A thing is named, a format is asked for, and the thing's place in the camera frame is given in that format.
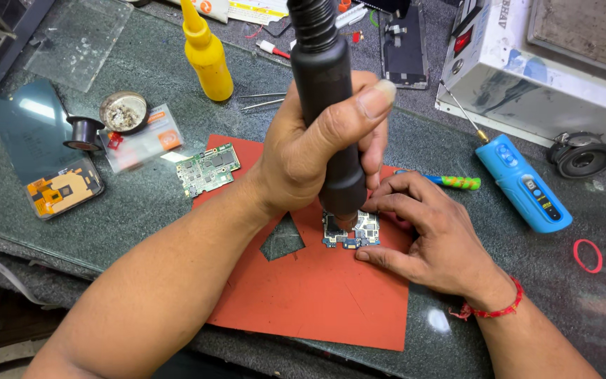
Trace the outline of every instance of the orange heat-resistant mat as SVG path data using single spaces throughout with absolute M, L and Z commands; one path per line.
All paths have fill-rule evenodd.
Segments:
M 210 135 L 207 148 L 231 142 L 240 179 L 263 152 L 263 144 Z M 394 167 L 383 167 L 383 177 Z M 201 194 L 199 206 L 223 188 Z M 259 247 L 281 217 L 272 220 L 238 261 L 208 323 L 253 332 L 403 350 L 408 282 L 369 263 L 355 261 L 354 250 L 322 244 L 322 207 L 318 200 L 291 213 L 305 248 L 268 262 Z M 406 252 L 410 233 L 381 216 L 383 246 Z

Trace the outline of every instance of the green circuit board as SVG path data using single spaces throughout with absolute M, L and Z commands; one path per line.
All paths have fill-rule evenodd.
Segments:
M 194 198 L 203 191 L 212 191 L 233 181 L 232 171 L 240 168 L 240 160 L 233 144 L 217 148 L 181 160 L 177 164 L 177 176 L 182 182 L 184 194 Z

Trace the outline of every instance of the metal rod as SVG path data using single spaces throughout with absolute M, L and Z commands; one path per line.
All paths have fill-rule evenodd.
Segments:
M 246 99 L 248 97 L 272 97 L 272 96 L 284 96 L 287 92 L 280 92 L 276 94 L 257 94 L 257 95 L 248 95 L 248 96 L 240 96 L 238 99 Z
M 443 82 L 443 79 L 441 80 L 441 85 L 443 86 L 443 88 L 446 89 L 446 91 L 448 91 L 448 93 L 450 94 L 450 97 L 452 97 L 452 99 L 455 100 L 455 102 L 457 103 L 457 106 L 462 110 L 462 113 L 465 114 L 465 116 L 467 117 L 467 119 L 469 120 L 469 122 L 471 123 L 471 125 L 473 125 L 476 130 L 480 130 L 478 128 L 478 126 L 476 126 L 476 124 L 471 120 L 471 118 L 469 117 L 469 115 L 467 115 L 467 111 L 465 111 L 465 109 L 462 108 L 462 105 L 460 105 L 460 102 L 457 101 L 457 99 L 455 98 L 455 96 L 453 96 L 452 92 L 448 89 L 448 86 L 446 86 L 446 84 Z
M 240 108 L 241 111 L 244 111 L 246 109 L 251 109 L 251 108 L 257 108 L 257 107 L 263 107 L 264 105 L 270 105 L 270 104 L 275 104 L 277 102 L 283 102 L 284 99 L 277 99 L 277 100 L 273 100 L 273 101 L 268 101 L 268 102 L 262 102 L 261 104 L 256 104 L 256 105 L 251 105 L 249 107 L 245 107 L 245 108 Z

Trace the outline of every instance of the white cable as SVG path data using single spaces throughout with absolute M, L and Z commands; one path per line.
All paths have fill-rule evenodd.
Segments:
M 17 288 L 20 292 L 22 292 L 22 294 L 25 295 L 25 297 L 27 297 L 32 303 L 38 304 L 40 306 L 54 306 L 55 305 L 55 304 L 50 304 L 50 303 L 44 303 L 43 301 L 40 301 L 39 299 L 37 299 L 37 297 L 34 296 L 34 294 L 27 287 L 25 287 L 24 284 L 22 284 L 20 279 L 18 279 L 17 276 L 15 276 L 8 268 L 6 268 L 6 266 L 4 266 L 1 263 L 0 263 L 0 272 L 2 274 L 4 274 L 6 279 L 8 279 L 11 283 L 13 283 L 15 288 Z

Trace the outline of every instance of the blue battery-powered screwdriver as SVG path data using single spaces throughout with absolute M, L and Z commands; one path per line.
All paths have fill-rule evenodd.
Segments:
M 501 134 L 492 141 L 488 140 L 487 135 L 471 120 L 443 80 L 441 85 L 474 126 L 478 138 L 484 142 L 485 145 L 476 149 L 476 155 L 530 227 L 538 233 L 551 233 L 571 224 L 572 215 L 520 155 L 509 138 Z

